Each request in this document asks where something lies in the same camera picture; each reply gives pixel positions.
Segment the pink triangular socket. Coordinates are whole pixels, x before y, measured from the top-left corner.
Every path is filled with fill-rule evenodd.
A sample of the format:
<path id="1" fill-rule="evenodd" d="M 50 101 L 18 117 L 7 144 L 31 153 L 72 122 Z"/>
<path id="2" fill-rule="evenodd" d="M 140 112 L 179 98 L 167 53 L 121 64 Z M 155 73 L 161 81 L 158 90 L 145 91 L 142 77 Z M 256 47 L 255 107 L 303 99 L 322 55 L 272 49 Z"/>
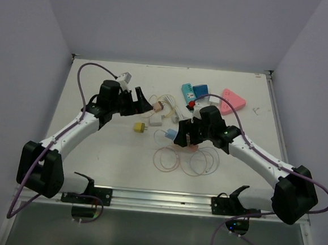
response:
<path id="1" fill-rule="evenodd" d="M 230 89 L 224 89 L 221 97 L 227 100 L 237 111 L 241 110 L 246 105 L 245 99 L 241 98 L 239 95 L 237 95 L 235 92 L 232 92 Z M 230 108 L 230 106 L 223 100 L 220 100 L 219 108 L 222 116 L 233 113 L 233 110 Z"/>

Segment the dark blue plug adapter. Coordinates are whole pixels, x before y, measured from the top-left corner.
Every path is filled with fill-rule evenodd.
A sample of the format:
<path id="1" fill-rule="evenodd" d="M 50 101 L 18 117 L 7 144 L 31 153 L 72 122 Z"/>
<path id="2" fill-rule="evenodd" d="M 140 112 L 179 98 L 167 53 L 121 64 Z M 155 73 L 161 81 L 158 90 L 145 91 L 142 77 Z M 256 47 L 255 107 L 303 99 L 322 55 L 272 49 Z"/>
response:
<path id="1" fill-rule="evenodd" d="M 207 84 L 199 84 L 199 85 L 194 85 L 192 87 L 193 92 L 195 94 L 195 97 L 202 97 L 208 94 L 208 85 Z"/>

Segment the teal power strip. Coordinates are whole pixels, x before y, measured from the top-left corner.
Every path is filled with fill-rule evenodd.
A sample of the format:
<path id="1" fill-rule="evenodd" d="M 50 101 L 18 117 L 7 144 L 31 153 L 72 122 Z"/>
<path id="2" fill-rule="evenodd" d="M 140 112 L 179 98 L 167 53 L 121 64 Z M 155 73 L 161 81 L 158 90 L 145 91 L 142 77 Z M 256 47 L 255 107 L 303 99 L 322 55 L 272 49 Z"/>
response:
<path id="1" fill-rule="evenodd" d="M 193 90 L 193 86 L 190 83 L 185 83 L 181 86 L 181 92 L 186 102 L 186 106 L 189 105 L 189 102 L 197 99 L 197 96 Z"/>

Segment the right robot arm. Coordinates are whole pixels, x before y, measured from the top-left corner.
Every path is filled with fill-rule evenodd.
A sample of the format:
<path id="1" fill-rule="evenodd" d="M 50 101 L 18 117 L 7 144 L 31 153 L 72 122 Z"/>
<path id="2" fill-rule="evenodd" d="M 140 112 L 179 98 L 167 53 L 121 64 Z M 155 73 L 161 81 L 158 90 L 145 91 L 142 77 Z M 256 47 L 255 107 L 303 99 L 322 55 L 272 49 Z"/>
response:
<path id="1" fill-rule="evenodd" d="M 270 185 L 269 190 L 246 185 L 228 197 L 215 197 L 214 202 L 222 213 L 237 216 L 272 212 L 292 225 L 317 205 L 316 189 L 306 167 L 293 167 L 268 154 L 245 135 L 240 125 L 227 125 L 214 106 L 201 108 L 192 118 L 179 121 L 173 140 L 179 147 L 204 141 L 242 161 Z"/>

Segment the yellow plug adapter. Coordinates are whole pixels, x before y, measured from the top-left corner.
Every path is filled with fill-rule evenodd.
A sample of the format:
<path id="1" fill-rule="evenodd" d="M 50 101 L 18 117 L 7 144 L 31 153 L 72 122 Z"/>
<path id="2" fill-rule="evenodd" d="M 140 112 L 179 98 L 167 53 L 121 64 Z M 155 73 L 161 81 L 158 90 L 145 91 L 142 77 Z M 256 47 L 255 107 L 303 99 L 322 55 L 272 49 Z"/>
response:
<path id="1" fill-rule="evenodd" d="M 142 123 L 142 122 L 136 122 L 136 123 L 134 123 L 133 130 L 136 133 L 144 133 L 147 129 L 148 129 L 148 127 L 146 126 L 145 123 Z"/>

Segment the light blue charger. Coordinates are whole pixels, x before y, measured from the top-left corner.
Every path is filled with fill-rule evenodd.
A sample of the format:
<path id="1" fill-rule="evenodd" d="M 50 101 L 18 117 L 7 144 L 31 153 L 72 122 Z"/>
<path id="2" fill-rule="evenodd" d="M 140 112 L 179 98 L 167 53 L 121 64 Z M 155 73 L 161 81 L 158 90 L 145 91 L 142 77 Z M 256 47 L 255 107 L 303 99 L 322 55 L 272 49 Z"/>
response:
<path id="1" fill-rule="evenodd" d="M 177 131 L 176 130 L 173 130 L 171 128 L 169 128 L 168 130 L 166 130 L 165 132 L 165 137 L 167 139 L 170 139 L 171 141 L 173 141 L 177 136 Z"/>

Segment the white usb charger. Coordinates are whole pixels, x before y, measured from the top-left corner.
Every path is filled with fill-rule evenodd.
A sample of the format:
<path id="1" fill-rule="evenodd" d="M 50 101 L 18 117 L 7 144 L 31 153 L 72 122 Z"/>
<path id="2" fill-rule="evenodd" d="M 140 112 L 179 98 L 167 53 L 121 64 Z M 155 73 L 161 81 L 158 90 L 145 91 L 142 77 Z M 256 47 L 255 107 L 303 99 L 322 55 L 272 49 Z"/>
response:
<path id="1" fill-rule="evenodd" d="M 209 105 L 219 106 L 220 98 L 218 95 L 210 94 L 208 97 Z"/>

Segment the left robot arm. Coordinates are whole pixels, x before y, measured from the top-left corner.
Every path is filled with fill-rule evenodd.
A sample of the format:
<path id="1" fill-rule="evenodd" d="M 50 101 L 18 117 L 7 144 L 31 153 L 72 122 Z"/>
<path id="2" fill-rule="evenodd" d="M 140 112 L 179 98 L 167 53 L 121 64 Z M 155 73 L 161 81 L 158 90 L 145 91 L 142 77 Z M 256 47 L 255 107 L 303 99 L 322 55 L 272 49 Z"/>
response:
<path id="1" fill-rule="evenodd" d="M 16 175 L 21 186 L 47 198 L 58 193 L 74 193 L 82 203 L 90 202 L 95 195 L 93 179 L 82 173 L 65 173 L 66 157 L 87 137 L 99 131 L 112 120 L 112 116 L 131 116 L 152 110 L 141 87 L 135 88 L 136 100 L 131 91 L 123 89 L 115 80 L 105 80 L 98 94 L 85 104 L 81 112 L 68 125 L 51 137 L 35 143 L 29 141 L 22 149 Z"/>

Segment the beige pink plug adapter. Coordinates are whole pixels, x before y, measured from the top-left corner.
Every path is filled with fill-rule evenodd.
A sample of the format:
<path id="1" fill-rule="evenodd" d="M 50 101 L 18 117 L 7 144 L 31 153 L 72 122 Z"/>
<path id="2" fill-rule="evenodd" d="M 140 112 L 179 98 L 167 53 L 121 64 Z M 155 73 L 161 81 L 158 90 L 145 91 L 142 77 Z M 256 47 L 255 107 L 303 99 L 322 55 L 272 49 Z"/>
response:
<path id="1" fill-rule="evenodd" d="M 164 109 L 164 105 L 160 101 L 155 102 L 152 106 L 155 113 L 158 113 Z"/>

